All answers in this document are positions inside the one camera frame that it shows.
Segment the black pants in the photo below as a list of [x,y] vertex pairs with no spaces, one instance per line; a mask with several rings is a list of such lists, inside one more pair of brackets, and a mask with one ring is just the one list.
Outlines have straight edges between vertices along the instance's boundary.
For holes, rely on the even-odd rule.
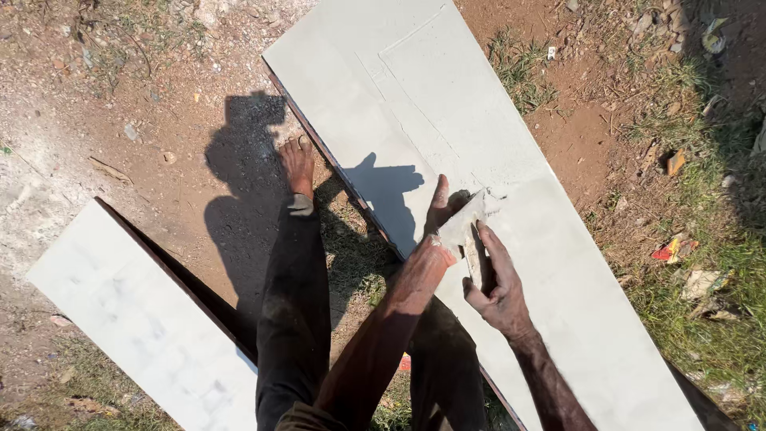
[[[304,195],[285,200],[258,322],[258,431],[296,401],[313,404],[329,369],[327,267],[319,214]],[[410,395],[414,431],[486,429],[476,345],[434,298],[417,324]]]

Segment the soil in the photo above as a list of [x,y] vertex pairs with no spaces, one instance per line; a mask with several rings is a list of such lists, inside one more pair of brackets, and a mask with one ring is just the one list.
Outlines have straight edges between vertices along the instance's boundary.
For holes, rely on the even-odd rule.
[[[286,192],[273,148],[301,133],[268,81],[260,54],[315,3],[203,1],[191,9],[206,14],[206,31],[192,24],[192,10],[174,0],[163,14],[171,19],[139,24],[134,38],[114,30],[114,24],[96,23],[85,31],[87,38],[103,42],[86,40],[93,54],[107,58],[112,47],[128,53],[114,74],[105,74],[86,65],[83,45],[73,35],[77,17],[124,23],[117,15],[151,15],[146,9],[153,3],[93,9],[92,2],[80,2],[78,11],[55,0],[2,0],[0,139],[8,148],[0,156],[3,409],[13,410],[44,391],[57,353],[54,337],[84,337],[75,326],[48,320],[55,306],[24,274],[93,196],[102,197],[222,298],[237,324],[254,322],[255,284],[264,277]],[[555,46],[559,53],[573,49],[564,35],[579,16],[562,3],[456,1],[485,49],[508,25],[519,29],[523,41]],[[258,18],[248,12],[254,6],[260,9]],[[730,48],[720,60],[728,78],[722,95],[743,105],[763,94],[766,84],[764,32],[756,24],[766,16],[764,8],[757,0],[726,6],[736,25],[727,30]],[[165,38],[174,43],[157,48]],[[689,38],[698,40],[694,33]],[[545,79],[560,91],[558,99],[525,121],[582,213],[613,189],[635,188],[630,176],[646,144],[618,142],[617,128],[633,122],[630,103],[608,110],[602,99],[585,98],[584,87],[609,84],[614,71],[600,61],[597,41],[577,46],[574,57],[552,61],[546,69]],[[142,49],[151,56],[149,65]],[[134,140],[131,128],[138,134]],[[129,181],[94,169],[89,157]],[[315,185],[337,182],[318,161]],[[338,192],[331,200],[347,198]],[[332,299],[333,360],[371,310],[366,298],[339,292]]]

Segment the person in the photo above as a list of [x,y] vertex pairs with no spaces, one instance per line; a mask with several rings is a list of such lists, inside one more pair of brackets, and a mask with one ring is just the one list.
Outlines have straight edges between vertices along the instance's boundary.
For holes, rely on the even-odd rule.
[[[475,345],[462,328],[436,328],[446,311],[436,305],[434,291],[457,263],[436,233],[458,209],[448,199],[447,178],[439,176],[423,240],[328,371],[329,288],[313,202],[313,145],[306,137],[291,138],[279,154],[292,194],[281,209],[257,328],[258,430],[367,429],[405,350],[412,356],[414,431],[487,429]],[[543,429],[594,430],[529,318],[506,248],[486,224],[479,222],[478,232],[496,287],[484,294],[465,279],[466,301],[507,339]]]

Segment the hand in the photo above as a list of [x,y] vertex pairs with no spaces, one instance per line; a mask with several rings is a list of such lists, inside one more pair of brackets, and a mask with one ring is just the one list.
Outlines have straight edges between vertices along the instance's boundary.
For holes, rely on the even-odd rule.
[[476,227],[492,259],[497,286],[489,294],[484,294],[466,277],[463,279],[463,293],[468,304],[487,323],[505,335],[511,344],[518,343],[536,332],[524,302],[522,281],[513,268],[508,250],[495,232],[481,221],[476,223]]
[[447,181],[447,177],[444,174],[439,174],[439,180],[436,185],[436,191],[434,191],[434,197],[431,199],[431,204],[428,207],[428,213],[426,214],[426,222],[424,227],[423,243],[425,245],[437,245],[440,251],[446,254],[447,264],[449,266],[455,265],[457,259],[450,252],[449,249],[441,245],[441,240],[437,235],[437,229],[439,229],[450,217],[454,216],[456,212],[460,211],[468,202],[466,193],[455,193],[450,198],[450,182]]

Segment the forearm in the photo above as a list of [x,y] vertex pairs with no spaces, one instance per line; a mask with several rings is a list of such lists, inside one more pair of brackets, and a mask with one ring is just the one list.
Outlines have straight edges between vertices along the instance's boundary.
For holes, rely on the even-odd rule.
[[349,431],[366,429],[447,266],[444,250],[426,238],[343,349],[314,406],[330,413]]
[[540,334],[532,330],[522,339],[509,338],[535,401],[545,431],[595,431],[596,427],[558,372]]

